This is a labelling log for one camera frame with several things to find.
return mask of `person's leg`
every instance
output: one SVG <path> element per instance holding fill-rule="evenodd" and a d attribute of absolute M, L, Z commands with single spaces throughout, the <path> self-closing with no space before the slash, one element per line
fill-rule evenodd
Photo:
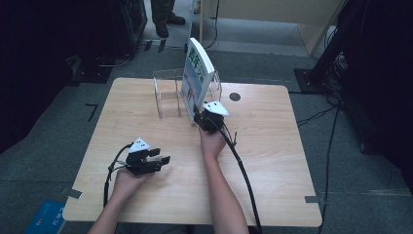
<path fill-rule="evenodd" d="M 170 14 L 170 0 L 151 0 L 151 9 L 157 34 L 162 38 L 169 37 L 166 23 Z"/>
<path fill-rule="evenodd" d="M 155 25 L 167 23 L 170 14 L 170 0 L 151 0 L 152 21 Z"/>
<path fill-rule="evenodd" d="M 185 18 L 177 16 L 173 12 L 173 6 L 175 5 L 175 0 L 169 0 L 167 23 L 183 25 L 185 24 Z"/>

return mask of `black wire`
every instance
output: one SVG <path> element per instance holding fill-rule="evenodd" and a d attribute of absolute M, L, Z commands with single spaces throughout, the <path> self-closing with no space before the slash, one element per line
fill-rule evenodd
<path fill-rule="evenodd" d="M 126 63 L 128 63 L 130 60 L 131 60 L 131 56 L 128 56 L 128 58 L 127 58 L 125 61 L 121 62 L 121 63 L 117 63 L 117 64 L 99 64 L 98 66 L 101 66 L 101 67 L 117 67 L 117 66 L 123 66 L 123 65 L 125 65 Z"/>
<path fill-rule="evenodd" d="M 228 136 L 229 136 L 229 138 L 230 138 L 230 141 L 231 141 L 231 143 L 232 144 L 235 144 L 233 141 L 232 141 L 232 137 L 231 137 L 231 134 L 230 134 L 230 131 L 228 130 L 228 128 L 227 128 L 227 126 L 224 124 L 224 128 L 225 128 L 225 131 L 228 133 Z"/>
<path fill-rule="evenodd" d="M 109 180 L 112 180 L 112 173 L 115 172 L 116 170 L 123 168 L 123 167 L 119 167 L 115 169 L 115 164 L 118 161 L 119 156 L 122 154 L 122 152 L 126 149 L 126 148 L 131 148 L 131 144 L 127 144 L 125 145 L 121 150 L 119 150 L 118 154 L 116 155 L 115 159 L 113 160 L 113 162 L 110 164 L 108 171 L 109 173 L 107 174 L 107 178 L 106 178 L 106 182 L 104 183 L 104 191 L 103 191 L 103 207 L 106 206 L 107 204 L 107 200 L 108 200 L 108 193 L 109 193 Z"/>
<path fill-rule="evenodd" d="M 319 226 L 318 234 L 321 233 L 322 227 L 324 225 L 325 212 L 326 212 L 327 205 L 328 205 L 328 183 L 329 183 L 329 176 L 328 175 L 329 175 L 329 171 L 330 171 L 330 169 L 329 169 L 330 152 L 331 152 L 331 144 L 332 144 L 332 141 L 333 141 L 335 127 L 336 127 L 336 123 L 337 123 L 338 112 L 340 110 L 340 104 L 338 104 L 334 107 L 337 107 L 337 111 L 336 111 L 335 116 L 334 116 L 333 128 L 331 130 L 330 140 L 329 140 L 329 143 L 328 143 L 327 160 L 326 160 L 326 167 L 325 167 L 324 205 L 322 206 L 322 213 L 321 213 L 322 224 Z"/>
<path fill-rule="evenodd" d="M 209 48 L 211 48 L 214 44 L 215 44 L 215 42 L 218 40 L 218 11 L 219 11 L 219 0 L 218 0 L 218 2 L 217 2 L 217 4 L 216 4 L 216 13 L 215 13 L 215 26 L 214 26 L 214 29 L 215 29 L 215 36 L 213 37 L 213 40 L 212 40 L 212 42 L 209 44 L 209 46 L 207 46 L 207 47 L 205 47 L 204 49 L 209 49 Z"/>
<path fill-rule="evenodd" d="M 249 182 L 248 175 L 246 174 L 246 171 L 245 171 L 245 168 L 244 168 L 243 160 L 241 160 L 240 156 L 238 155 L 237 150 L 234 147 L 234 142 L 232 142 L 232 140 L 229 139 L 225 135 L 225 133 L 222 130 L 220 130 L 219 127 L 209 117 L 207 117 L 207 118 L 208 118 L 209 122 L 212 123 L 215 126 L 215 128 L 219 131 L 219 133 L 221 133 L 224 136 L 225 141 L 227 142 L 227 144 L 230 147 L 231 151 L 233 152 L 235 158 L 237 159 L 238 165 L 239 165 L 239 167 L 241 169 L 241 172 L 243 173 L 243 176 L 244 176 L 246 187 L 248 188 L 248 193 L 249 193 L 249 197 L 251 199 L 252 210 L 254 212 L 254 217 L 255 217 L 255 222 L 257 224 L 258 233 L 262 234 L 261 221 L 259 219 L 257 207 L 256 207 L 256 204 L 255 204 L 254 194 L 252 192 L 252 187 L 251 187 L 251 184 Z"/>
<path fill-rule="evenodd" d="M 334 105 L 333 107 L 330 107 L 330 108 L 328 108 L 328 109 L 326 109 L 326 110 L 323 110 L 323 111 L 321 111 L 321 112 L 313 115 L 312 117 L 310 117 L 310 118 L 308 118 L 308 119 L 304 119 L 304 120 L 297 121 L 298 128 L 300 128 L 301 126 L 307 124 L 308 122 L 310 122 L 310 120 L 312 120 L 312 119 L 314 119 L 314 118 L 319 118 L 319 117 L 323 116 L 325 113 L 327 113 L 328 111 L 334 109 L 334 108 L 337 107 L 337 106 L 338 106 L 338 105 Z"/>

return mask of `blue box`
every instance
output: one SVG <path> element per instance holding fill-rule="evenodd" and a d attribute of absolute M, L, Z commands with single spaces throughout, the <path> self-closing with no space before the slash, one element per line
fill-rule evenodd
<path fill-rule="evenodd" d="M 64 203 L 46 200 L 24 234 L 57 234 L 64 226 Z"/>

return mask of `transparent acrylic box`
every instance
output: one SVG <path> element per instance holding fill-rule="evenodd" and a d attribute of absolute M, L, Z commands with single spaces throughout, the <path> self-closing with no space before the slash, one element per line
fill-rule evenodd
<path fill-rule="evenodd" d="M 154 71 L 155 97 L 159 118 L 187 116 L 180 92 L 183 68 Z"/>
<path fill-rule="evenodd" d="M 155 97 L 159 118 L 188 116 L 183 95 L 181 93 L 183 68 L 171 70 L 159 70 L 153 72 L 155 83 Z M 221 83 L 218 72 L 206 92 L 205 102 L 221 99 Z"/>

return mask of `white tag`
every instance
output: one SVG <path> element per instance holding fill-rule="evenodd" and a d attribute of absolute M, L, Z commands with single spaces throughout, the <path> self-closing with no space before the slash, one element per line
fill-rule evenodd
<path fill-rule="evenodd" d="M 129 153 L 134 153 L 140 150 L 148 149 L 151 146 L 145 142 L 141 137 L 139 137 L 129 149 Z"/>
<path fill-rule="evenodd" d="M 215 100 L 209 103 L 204 103 L 203 107 L 207 109 L 209 112 L 220 114 L 220 115 L 230 115 L 225 107 L 221 104 L 221 102 Z"/>

